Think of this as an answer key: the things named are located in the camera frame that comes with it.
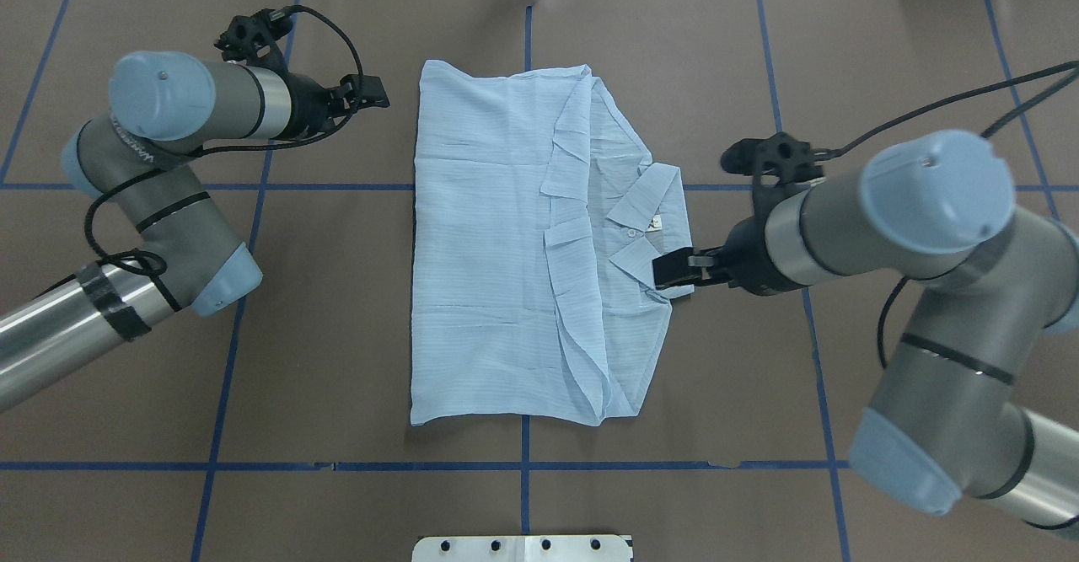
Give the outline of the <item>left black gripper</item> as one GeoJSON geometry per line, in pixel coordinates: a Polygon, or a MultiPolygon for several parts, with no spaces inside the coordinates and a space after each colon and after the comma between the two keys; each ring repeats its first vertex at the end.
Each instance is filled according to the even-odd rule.
{"type": "Polygon", "coordinates": [[[240,64],[255,82],[260,105],[246,139],[319,142],[334,135],[359,110],[390,108],[380,76],[363,76],[361,56],[351,37],[313,6],[265,8],[228,22],[213,47],[223,61],[240,64]],[[354,71],[334,86],[289,70],[278,41],[293,31],[293,16],[308,14],[331,29],[349,50],[354,71]]]}

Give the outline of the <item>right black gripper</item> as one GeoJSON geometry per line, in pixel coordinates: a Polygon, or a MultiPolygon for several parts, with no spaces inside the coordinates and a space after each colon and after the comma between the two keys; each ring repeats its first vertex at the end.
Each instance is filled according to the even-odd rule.
{"type": "Polygon", "coordinates": [[[675,250],[652,259],[655,288],[726,285],[760,297],[806,288],[779,270],[775,252],[767,250],[766,227],[783,201],[802,192],[800,186],[824,174],[818,160],[812,145],[786,132],[732,143],[718,159],[718,167],[751,178],[751,216],[736,224],[720,247],[675,250]]]}

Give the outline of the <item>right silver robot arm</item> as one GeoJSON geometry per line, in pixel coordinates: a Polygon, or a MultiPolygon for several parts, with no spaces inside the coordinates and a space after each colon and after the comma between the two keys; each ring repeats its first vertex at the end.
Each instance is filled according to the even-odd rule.
{"type": "Polygon", "coordinates": [[[929,133],[825,177],[834,157],[781,132],[733,143],[720,164],[752,179],[753,213],[722,246],[652,260],[652,282],[775,296],[898,271],[920,301],[849,466],[915,511],[968,496],[1076,540],[1076,429],[1012,401],[1037,340],[1076,328],[1076,235],[1017,205],[979,133],[929,133]]]}

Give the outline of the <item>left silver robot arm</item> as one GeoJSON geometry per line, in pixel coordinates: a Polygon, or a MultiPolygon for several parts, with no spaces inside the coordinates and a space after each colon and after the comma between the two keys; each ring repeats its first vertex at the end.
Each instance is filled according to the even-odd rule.
{"type": "Polygon", "coordinates": [[[92,200],[83,235],[94,256],[3,316],[4,411],[175,313],[208,317],[258,288],[262,271],[193,173],[194,160],[308,147],[363,109],[390,108],[353,40],[312,6],[240,14],[213,46],[217,61],[181,51],[124,55],[108,112],[65,145],[62,170],[92,200]],[[336,85],[289,70],[279,41],[301,13],[349,50],[353,69],[336,85]]]}

